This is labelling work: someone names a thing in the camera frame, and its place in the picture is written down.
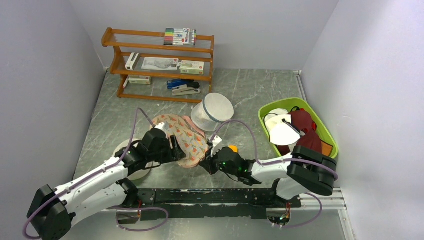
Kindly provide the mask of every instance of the wooden rack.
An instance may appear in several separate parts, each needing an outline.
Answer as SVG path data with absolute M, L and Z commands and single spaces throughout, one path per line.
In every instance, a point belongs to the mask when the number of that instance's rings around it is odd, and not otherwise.
M 153 44 L 141 43 L 143 38 L 148 39 L 154 38 Z M 134 30 L 121 30 L 112 29 L 108 27 L 104 33 L 101 44 L 103 47 L 112 46 L 114 49 L 114 58 L 110 66 L 111 74 L 120 75 L 120 84 L 117 91 L 119 98 L 134 98 L 134 99 L 148 99 L 148 100 L 160 100 L 160 101 L 171 101 L 171 102 L 183 102 L 183 103 L 200 103 L 201 99 L 187 99 L 179 97 L 163 97 L 163 96 L 149 96 L 149 95 L 138 95 L 138 94 L 126 94 L 124 93 L 124 82 L 127 80 L 128 75 L 141 75 L 151 77 L 162 77 L 170 79 L 188 79 L 195 81 L 207 81 L 209 82 L 209 92 L 212 90 L 212 72 L 214 67 L 214 35 L 196 36 L 196 46 L 169 46 L 164 44 L 164 32 L 153 32 L 153 31 L 134 31 Z M 152 57 L 152 58 L 178 58 L 179 60 L 197 61 L 204 62 L 204 75 L 193 75 L 193 74 L 181 74 L 178 71 L 143 71 L 141 65 L 143 59 L 138 61 L 135 70 L 126 70 L 125 58 L 129 57 L 131 52 L 121 51 L 121 47 L 124 48 L 137 48 L 137 49 L 153 49 L 153 50 L 166 50 L 166 51 L 180 51 L 188 52 L 193 54 L 209 54 L 210 57 L 193 57 L 193 56 L 178 56 L 178 55 L 162 55 L 162 54 L 147 54 L 140 53 L 140 58 Z

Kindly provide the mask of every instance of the white wall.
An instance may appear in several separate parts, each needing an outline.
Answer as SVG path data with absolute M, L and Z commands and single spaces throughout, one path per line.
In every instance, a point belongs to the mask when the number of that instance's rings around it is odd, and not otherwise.
M 424 239 L 424 2 L 342 0 L 302 79 L 357 239 Z
M 72 179 L 104 71 L 67 0 L 0 1 L 0 33 L 0 239 L 17 240 L 36 190 Z
M 339 0 L 70 0 L 103 64 L 107 27 L 215 35 L 214 67 L 299 70 Z

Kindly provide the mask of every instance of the gray floor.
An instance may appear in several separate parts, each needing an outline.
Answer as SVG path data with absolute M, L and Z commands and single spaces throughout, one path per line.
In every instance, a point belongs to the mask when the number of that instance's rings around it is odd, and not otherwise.
M 194 104 L 166 101 L 117 98 L 119 85 L 118 75 L 106 75 L 87 138 L 75 171 L 74 178 L 89 172 L 109 159 L 114 149 L 129 138 L 134 112 L 137 107 L 143 108 L 154 118 L 159 114 L 190 115 Z M 207 84 L 203 83 L 200 95 L 189 98 L 203 98 L 207 92 Z M 166 90 L 166 80 L 153 79 L 152 86 L 130 85 L 126 93 L 140 93 L 154 96 L 170 96 Z M 274 158 L 272 151 L 262 132 L 258 119 L 260 107 L 289 97 L 300 97 L 300 90 L 293 71 L 216 69 L 213 73 L 213 92 L 226 96 L 234 105 L 234 119 L 246 122 L 258 141 L 258 157 Z M 142 138 L 149 129 L 148 122 L 140 117 L 135 131 L 136 138 Z M 242 157 L 252 159 L 254 156 L 253 141 L 249 132 L 237 123 L 223 127 L 219 136 L 228 145 L 236 145 Z M 142 180 L 135 181 L 140 188 L 244 188 L 227 178 L 223 173 L 210 176 L 203 168 L 182 168 L 176 163 L 164 164 L 153 169 Z M 266 182 L 255 187 L 270 187 Z M 302 223 L 313 217 L 317 211 L 297 210 L 293 212 L 292 224 Z M 158 221 L 139 222 L 130 228 L 148 228 Z M 337 211 L 325 210 L 320 218 L 308 226 L 279 230 L 271 228 L 265 220 L 252 220 L 248 217 L 234 218 L 198 218 L 170 219 L 161 228 L 144 233 L 124 232 L 116 227 L 115 215 L 98 213 L 77 224 L 64 237 L 73 239 L 345 239 Z

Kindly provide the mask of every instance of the marble tabletop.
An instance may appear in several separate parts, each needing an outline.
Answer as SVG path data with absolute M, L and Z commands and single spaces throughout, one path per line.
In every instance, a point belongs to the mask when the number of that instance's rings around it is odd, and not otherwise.
M 109 159 L 115 148 L 130 136 L 137 107 L 143 108 L 150 118 L 161 114 L 190 116 L 193 103 L 118 98 L 116 91 L 119 75 L 107 74 L 95 107 L 74 178 L 98 167 Z M 276 157 L 263 133 L 258 119 L 259 109 L 271 102 L 300 97 L 300 89 L 293 71 L 215 69 L 213 72 L 214 93 L 226 96 L 234 106 L 233 119 L 249 125 L 256 138 L 259 159 Z M 208 83 L 200 82 L 202 94 L 189 95 L 188 98 L 202 99 L 208 92 Z M 170 96 L 166 89 L 166 79 L 153 78 L 151 85 L 129 84 L 125 93 L 139 93 L 153 96 Z M 135 138 L 142 138 L 149 129 L 148 121 L 139 114 Z M 218 134 L 226 145 L 236 145 L 245 159 L 254 158 L 254 145 L 249 131 L 239 123 L 224 126 Z M 134 181 L 139 188 L 250 188 L 229 179 L 224 173 L 209 175 L 202 167 L 180 167 L 176 162 L 154 168 L 140 180 Z M 256 188 L 271 187 L 272 181 L 255 185 Z

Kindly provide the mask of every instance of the green basket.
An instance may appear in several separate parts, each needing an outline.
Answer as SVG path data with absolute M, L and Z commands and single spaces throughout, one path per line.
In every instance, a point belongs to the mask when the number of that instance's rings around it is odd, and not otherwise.
M 285 109 L 287 111 L 290 111 L 293 107 L 296 107 L 296 106 L 301 109 L 305 109 L 305 111 L 310 114 L 310 116 L 312 117 L 312 120 L 316 123 L 316 133 L 318 134 L 318 136 L 321 138 L 322 141 L 333 146 L 329 157 L 334 159 L 339 153 L 339 147 L 337 146 L 337 143 L 334 141 L 334 138 L 331 136 L 330 132 L 327 130 L 326 126 L 321 121 L 321 119 L 317 116 L 314 110 L 312 110 L 311 106 L 309 106 L 309 104 L 306 101 L 298 97 L 285 98 L 275 102 L 271 102 L 259 109 L 259 112 L 258 112 L 259 121 L 268 139 L 270 138 L 270 134 L 268 133 L 268 130 L 265 127 L 265 123 L 263 120 L 265 115 L 267 115 L 269 112 L 271 112 L 274 109 Z M 272 149 L 274 149 L 274 152 L 277 153 L 279 157 L 281 157 L 281 154 L 278 151 L 277 147 L 272 143 L 270 144 Z

